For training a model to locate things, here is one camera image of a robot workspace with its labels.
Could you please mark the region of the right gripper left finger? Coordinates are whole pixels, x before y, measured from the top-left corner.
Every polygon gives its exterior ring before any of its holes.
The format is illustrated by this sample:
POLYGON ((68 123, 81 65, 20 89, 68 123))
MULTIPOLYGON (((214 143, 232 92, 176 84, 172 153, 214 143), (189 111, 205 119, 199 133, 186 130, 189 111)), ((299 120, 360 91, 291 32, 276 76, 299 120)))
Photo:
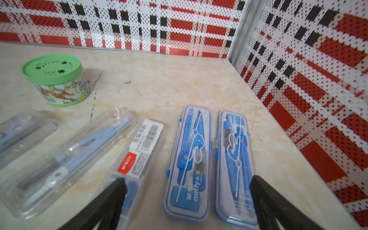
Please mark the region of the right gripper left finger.
POLYGON ((61 230, 115 230, 123 208, 127 186, 118 178, 91 201, 76 216, 60 227, 61 230))

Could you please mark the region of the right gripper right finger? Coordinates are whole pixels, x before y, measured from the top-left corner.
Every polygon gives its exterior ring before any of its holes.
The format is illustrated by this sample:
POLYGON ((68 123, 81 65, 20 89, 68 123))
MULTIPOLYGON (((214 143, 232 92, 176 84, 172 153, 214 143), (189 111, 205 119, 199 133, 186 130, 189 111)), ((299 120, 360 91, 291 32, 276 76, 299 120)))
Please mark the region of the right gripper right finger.
POLYGON ((262 177, 253 176, 250 191, 261 230, 321 230, 262 177))

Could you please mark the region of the clear case red accents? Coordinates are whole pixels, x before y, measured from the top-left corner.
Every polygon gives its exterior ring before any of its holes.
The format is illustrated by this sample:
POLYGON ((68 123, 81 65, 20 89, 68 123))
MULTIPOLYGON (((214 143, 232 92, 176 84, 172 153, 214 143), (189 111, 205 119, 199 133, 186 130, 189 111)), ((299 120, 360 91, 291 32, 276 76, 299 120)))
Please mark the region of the clear case red accents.
POLYGON ((93 196, 96 198, 115 180, 125 179, 127 193, 122 209, 117 214, 118 230, 128 228, 141 203, 145 182, 150 178, 152 163, 161 150, 165 134, 164 124, 149 119, 141 121, 93 196))

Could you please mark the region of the clear compass case grey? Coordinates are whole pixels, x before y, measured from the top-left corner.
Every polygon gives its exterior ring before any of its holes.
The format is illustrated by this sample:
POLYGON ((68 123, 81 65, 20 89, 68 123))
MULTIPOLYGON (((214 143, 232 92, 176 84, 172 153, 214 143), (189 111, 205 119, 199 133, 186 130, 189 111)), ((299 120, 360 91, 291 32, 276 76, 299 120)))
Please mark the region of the clear compass case grey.
POLYGON ((121 106, 110 108, 1 184, 1 201, 18 218, 49 208, 104 156, 137 121, 121 106))

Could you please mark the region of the clear case pink compass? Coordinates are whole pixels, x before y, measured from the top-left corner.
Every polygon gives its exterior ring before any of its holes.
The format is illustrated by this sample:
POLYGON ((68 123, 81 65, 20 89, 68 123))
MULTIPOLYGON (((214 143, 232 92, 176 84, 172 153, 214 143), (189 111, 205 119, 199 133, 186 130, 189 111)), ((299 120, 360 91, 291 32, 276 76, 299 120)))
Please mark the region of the clear case pink compass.
POLYGON ((28 110, 1 123, 1 169, 57 129, 46 114, 28 110))

